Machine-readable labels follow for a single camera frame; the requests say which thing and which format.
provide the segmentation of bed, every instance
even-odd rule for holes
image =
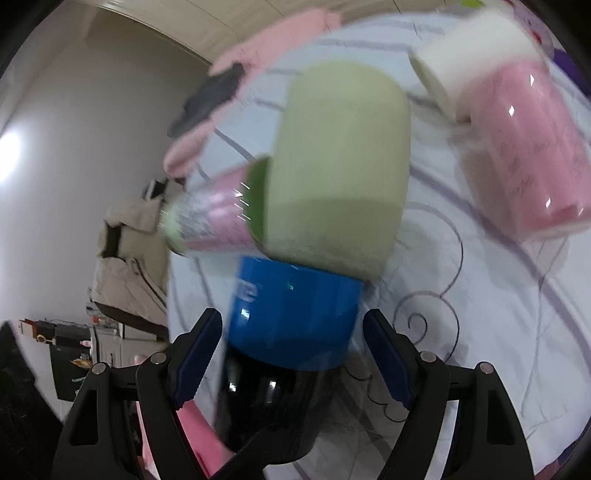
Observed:
[[[458,22],[443,14],[380,15],[291,51],[250,85],[207,143],[194,189],[233,166],[272,153],[291,80],[313,64],[348,59],[381,69],[407,91],[412,155],[407,207],[379,281],[367,285],[360,317],[379,307],[419,350],[447,363],[497,368],[522,423],[536,473],[583,433],[591,415],[591,231],[518,244],[502,228],[506,206],[491,162],[469,125],[447,122],[415,76],[408,49]],[[569,78],[551,74],[587,146],[591,104]],[[229,317],[239,254],[173,255],[171,338],[201,312]],[[196,401],[213,420],[220,345]],[[268,467],[275,479],[377,478],[406,412],[388,395],[359,329],[327,422],[300,461]],[[453,432],[449,404],[428,479],[440,478]]]

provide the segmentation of blue gripper pad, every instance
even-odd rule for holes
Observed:
[[[363,337],[390,395],[409,410],[417,394],[416,348],[406,336],[396,333],[378,309],[365,314]]]
[[[180,335],[171,346],[174,353],[168,366],[168,381],[176,410],[195,396],[221,337],[222,315],[215,309],[206,309],[193,330]]]

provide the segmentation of white wall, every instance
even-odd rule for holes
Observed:
[[[0,321],[87,321],[106,209],[163,177],[167,127],[205,71],[147,27],[102,12],[39,75],[4,131],[21,151],[0,182]],[[59,410],[47,347],[21,345]]]
[[[0,78],[0,132],[37,76],[64,48],[86,36],[98,10],[66,0],[28,36]]]

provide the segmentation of pink cup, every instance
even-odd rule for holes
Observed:
[[[591,167],[547,69],[505,65],[472,86],[470,116],[505,189],[516,239],[552,238],[591,221]]]
[[[256,249],[248,227],[249,203],[245,200],[252,166],[249,163],[224,173],[178,199],[170,211],[173,220],[164,230],[174,250]]]

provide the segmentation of stacked cups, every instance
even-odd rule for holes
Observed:
[[[410,106],[381,71],[336,61],[294,80],[272,158],[186,193],[163,214],[173,250],[258,249],[379,277],[406,200]]]
[[[491,155],[517,240],[589,226],[591,168],[583,140],[535,41],[484,9],[410,54],[443,113],[472,120]]]

